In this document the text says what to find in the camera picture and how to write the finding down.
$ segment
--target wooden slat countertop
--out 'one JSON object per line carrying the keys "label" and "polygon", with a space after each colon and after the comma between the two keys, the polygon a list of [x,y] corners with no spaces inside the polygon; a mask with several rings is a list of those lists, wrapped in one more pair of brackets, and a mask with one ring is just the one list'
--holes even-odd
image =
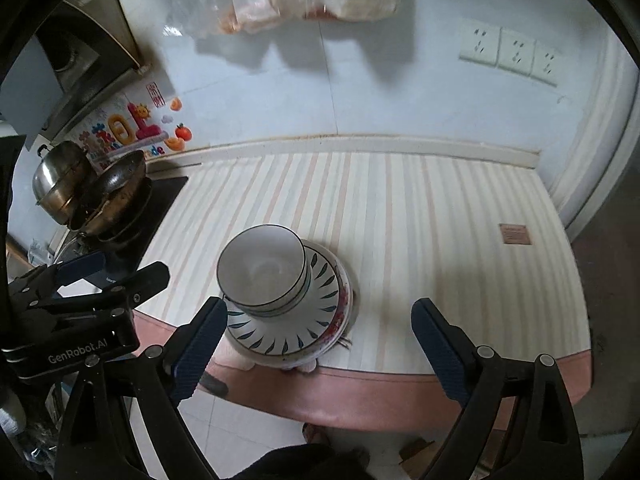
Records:
{"label": "wooden slat countertop", "polygon": [[[354,276],[353,347],[332,349],[322,366],[432,374],[410,328],[421,297],[504,357],[590,349],[573,253],[535,171],[442,156],[297,153],[205,164],[146,252],[142,266],[163,261],[172,277],[141,310],[189,322],[220,293],[225,244],[261,223],[326,245]],[[526,225],[532,244],[504,244],[500,224]]]}

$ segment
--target plate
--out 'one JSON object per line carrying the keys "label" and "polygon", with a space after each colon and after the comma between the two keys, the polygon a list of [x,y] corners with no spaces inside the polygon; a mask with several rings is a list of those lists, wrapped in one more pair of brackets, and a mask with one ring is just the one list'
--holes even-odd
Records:
{"label": "plate", "polygon": [[308,240],[303,245],[313,264],[312,283],[295,308],[271,318],[228,313],[231,345],[260,365],[295,368],[310,362],[331,348],[347,326],[353,289],[344,266],[327,248]]}

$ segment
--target black stove top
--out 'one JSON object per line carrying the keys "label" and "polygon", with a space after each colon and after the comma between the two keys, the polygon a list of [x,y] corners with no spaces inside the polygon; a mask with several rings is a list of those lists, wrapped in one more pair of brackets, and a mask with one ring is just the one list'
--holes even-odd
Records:
{"label": "black stove top", "polygon": [[[122,250],[105,251],[106,265],[104,269],[85,279],[98,288],[105,288],[111,283],[133,274],[138,269],[142,256],[144,256],[146,249],[162,223],[162,219],[164,219],[187,180],[188,177],[186,176],[177,176],[152,181],[151,197],[137,221],[140,224],[140,236]],[[64,249],[58,260],[67,262],[89,252],[90,250],[84,244],[75,241]]]}

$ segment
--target blue gripper pad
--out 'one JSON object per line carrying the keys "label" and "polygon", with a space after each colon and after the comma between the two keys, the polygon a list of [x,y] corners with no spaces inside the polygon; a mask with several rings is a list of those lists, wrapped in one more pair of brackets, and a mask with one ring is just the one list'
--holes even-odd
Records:
{"label": "blue gripper pad", "polygon": [[414,335],[447,397],[456,400],[464,408],[470,397],[465,385],[464,363],[436,320],[445,330],[447,327],[458,328],[447,323],[428,298],[414,303],[411,309],[411,327]]}
{"label": "blue gripper pad", "polygon": [[188,325],[176,329],[164,346],[164,365],[174,379],[171,399],[188,399],[198,386],[214,350],[226,330],[226,304],[209,298]]}

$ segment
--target pot handle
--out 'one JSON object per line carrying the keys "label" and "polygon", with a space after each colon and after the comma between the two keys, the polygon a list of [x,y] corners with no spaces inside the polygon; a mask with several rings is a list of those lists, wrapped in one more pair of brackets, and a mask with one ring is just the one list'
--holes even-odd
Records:
{"label": "pot handle", "polygon": [[40,158],[42,158],[42,150],[47,150],[47,151],[49,151],[49,149],[48,149],[48,147],[47,147],[47,145],[46,145],[46,144],[43,144],[42,146],[40,146],[40,147],[38,148],[38,151],[36,152]]}

